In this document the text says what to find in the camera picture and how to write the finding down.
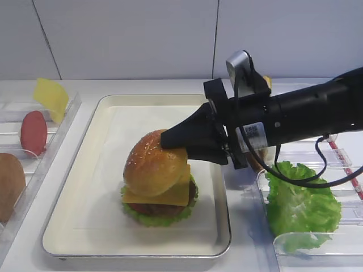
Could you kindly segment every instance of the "green lettuce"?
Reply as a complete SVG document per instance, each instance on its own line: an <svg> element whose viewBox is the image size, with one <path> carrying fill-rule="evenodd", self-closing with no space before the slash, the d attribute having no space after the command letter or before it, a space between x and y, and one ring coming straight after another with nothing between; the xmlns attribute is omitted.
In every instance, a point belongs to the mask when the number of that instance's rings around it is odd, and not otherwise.
<svg viewBox="0 0 363 272"><path fill-rule="evenodd" d="M312 177L316 172L303 165L294 167L290 162L278 163L283 175L292 180ZM333 232L341 219L341 204L335 199L330 188L312 189L292 185L273 174L266 173L270 191L267 197L267 220L275 236L289 232ZM311 183L326 183L320 178ZM284 250L320 247L330 240L329 235L293 235L284 239Z"/></svg>
<svg viewBox="0 0 363 272"><path fill-rule="evenodd" d="M192 175L191 175L191 181L196 185ZM126 191L126 186L121 188L121 195L123 195L125 191ZM133 219L140 222L141 224L147 227L168 227L183 219L187 219L192 214L192 208L195 206L197 199L198 199L198 186L196 185L196 193L190 205L185 207L185 209L180 214L178 214L173 218L164 218L164 217L148 216L145 214L140 214L137 211L133 210L127 203L122 203L122 204L124 212L126 214L129 214Z"/></svg>

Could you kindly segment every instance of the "white wall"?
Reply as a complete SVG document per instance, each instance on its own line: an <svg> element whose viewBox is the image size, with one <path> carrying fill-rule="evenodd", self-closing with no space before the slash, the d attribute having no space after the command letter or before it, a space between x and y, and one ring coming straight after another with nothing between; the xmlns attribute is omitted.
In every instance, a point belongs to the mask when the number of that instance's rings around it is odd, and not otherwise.
<svg viewBox="0 0 363 272"><path fill-rule="evenodd" d="M0 1L0 80L59 79L31 0Z"/></svg>
<svg viewBox="0 0 363 272"><path fill-rule="evenodd" d="M363 0L221 0L215 76L237 49L273 77L334 77L363 66Z"/></svg>
<svg viewBox="0 0 363 272"><path fill-rule="evenodd" d="M247 49L273 77L363 66L363 0L0 0L0 80L227 77Z"/></svg>
<svg viewBox="0 0 363 272"><path fill-rule="evenodd" d="M211 78L217 0L35 0L64 79Z"/></svg>

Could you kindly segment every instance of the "plastic bin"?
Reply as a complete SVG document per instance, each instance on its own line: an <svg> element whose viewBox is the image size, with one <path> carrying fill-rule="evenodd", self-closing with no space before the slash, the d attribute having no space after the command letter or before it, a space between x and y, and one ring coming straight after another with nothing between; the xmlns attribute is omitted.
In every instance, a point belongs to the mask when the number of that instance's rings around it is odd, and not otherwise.
<svg viewBox="0 0 363 272"><path fill-rule="evenodd" d="M285 149L281 153L279 161L288 160L292 164L303 163L319 172L323 167L321 159L313 151L312 146L306 148L306 151L302 146L304 144L301 142L290 144L288 150ZM347 175L344 168L349 167L352 171L358 168L352 165L344 150L329 150L325 145L321 149L328 160L328 168L322 176L323 179L337 180ZM266 162L271 165L273 159L268 157ZM251 195L255 200L256 217L259 218L260 231L264 234L265 243L273 244L258 250L260 254L270 256L271 271L320 271L324 267L363 266L363 202L359 199L351 182L331 188L335 198L342 204L342 217L335 232L293 232L273 237L265 217L265 204L269 193L265 170L258 173L256 180L257 183L250 187ZM357 180L361 186L363 177L360 176ZM286 251L286 245L289 243L299 243L311 237L327 238L327 241L318 248Z"/></svg>
<svg viewBox="0 0 363 272"><path fill-rule="evenodd" d="M26 187L14 205L11 218L6 223L0 223L0 267L81 105L78 94L69 96L65 117L60 125L55 124L49 112L31 97L26 101L22 98L21 102L0 100L0 152L16 156L26 176ZM40 111L48 127L46 151L39 157L28 156L20 144L22 121L31 111Z"/></svg>

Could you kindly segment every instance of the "white table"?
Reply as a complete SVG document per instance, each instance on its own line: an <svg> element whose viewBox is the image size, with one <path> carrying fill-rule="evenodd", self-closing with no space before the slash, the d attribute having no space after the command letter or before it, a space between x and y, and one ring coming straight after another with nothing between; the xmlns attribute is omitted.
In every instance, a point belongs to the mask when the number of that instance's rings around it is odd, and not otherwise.
<svg viewBox="0 0 363 272"><path fill-rule="evenodd" d="M51 204L57 193L65 172L82 138L87 121L97 102L110 94L203 94L205 80L65 80L60 83L70 92L79 92L82 105L74 122L56 156L54 162L25 218L21 229L0 269L0 272L10 271L72 271L60 260L50 261L45 258L40 247L40 234L48 215ZM307 87L309 84L324 82L326 79L286 79L274 80L273 92L280 93ZM227 92L232 91L228 80L224 81ZM0 82L0 96L21 97L30 95L35 86L33 81ZM337 144L348 151L352 161L363 164L363 157L356 150L353 141L362 138L362 133L340 135ZM225 167L226 183L237 184L241 179L247 179L246 171L230 171ZM270 271L268 262L261 254L263 250L254 244L247 234L253 228L249 222L248 213L253 212L251 201L243 198L242 191L227 191L230 220L232 228L232 244L224 258L210 271ZM338 268L337 271L352 271Z"/></svg>

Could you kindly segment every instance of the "yellow cheese slice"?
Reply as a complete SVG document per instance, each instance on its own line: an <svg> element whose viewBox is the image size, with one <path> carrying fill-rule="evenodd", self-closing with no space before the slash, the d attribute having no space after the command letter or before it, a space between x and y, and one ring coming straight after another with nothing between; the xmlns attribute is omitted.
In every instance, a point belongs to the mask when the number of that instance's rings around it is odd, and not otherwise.
<svg viewBox="0 0 363 272"><path fill-rule="evenodd" d="M266 80L268 87L271 89L272 87L272 79L266 75L263 76L263 78Z"/></svg>
<svg viewBox="0 0 363 272"><path fill-rule="evenodd" d="M63 121L69 97L60 84L49 79L38 78L33 98L49 110L53 122L60 124Z"/></svg>
<svg viewBox="0 0 363 272"><path fill-rule="evenodd" d="M124 203L139 204L164 204L186 207L189 203L189 182L191 179L191 166L188 164L186 171L179 181L165 193L156 197L142 197L135 195L130 190L123 194Z"/></svg>

